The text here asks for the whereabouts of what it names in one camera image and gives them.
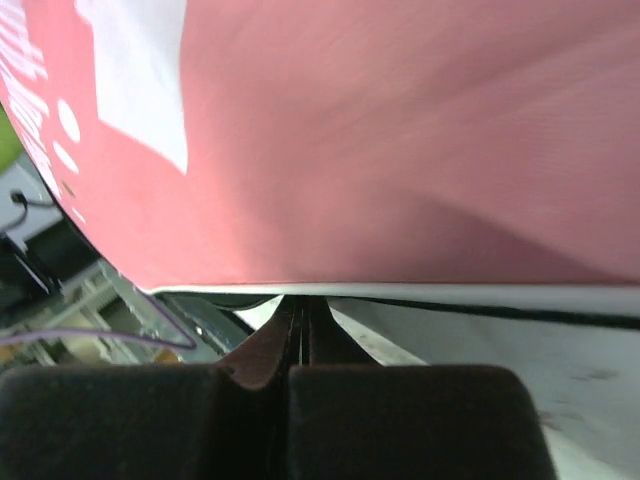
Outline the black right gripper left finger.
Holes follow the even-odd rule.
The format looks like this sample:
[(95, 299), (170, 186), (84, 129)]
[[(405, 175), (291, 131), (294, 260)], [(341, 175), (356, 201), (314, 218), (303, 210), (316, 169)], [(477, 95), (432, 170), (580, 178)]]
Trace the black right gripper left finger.
[(214, 363), (22, 367), (1, 377), (5, 479), (278, 479), (303, 300)]

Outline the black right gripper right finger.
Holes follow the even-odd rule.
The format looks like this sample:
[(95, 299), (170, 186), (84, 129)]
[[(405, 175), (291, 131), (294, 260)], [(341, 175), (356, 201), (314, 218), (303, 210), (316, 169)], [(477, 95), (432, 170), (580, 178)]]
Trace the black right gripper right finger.
[(291, 479), (551, 479), (521, 380), (487, 365), (384, 366), (321, 297), (287, 297), (299, 359), (287, 380)]

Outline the pink racket bag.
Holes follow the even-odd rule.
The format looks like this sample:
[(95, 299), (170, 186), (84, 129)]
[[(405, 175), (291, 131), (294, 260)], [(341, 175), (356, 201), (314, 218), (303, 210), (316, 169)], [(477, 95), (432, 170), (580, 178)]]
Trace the pink racket bag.
[(635, 1), (5, 1), (1, 102), (145, 291), (639, 325)]

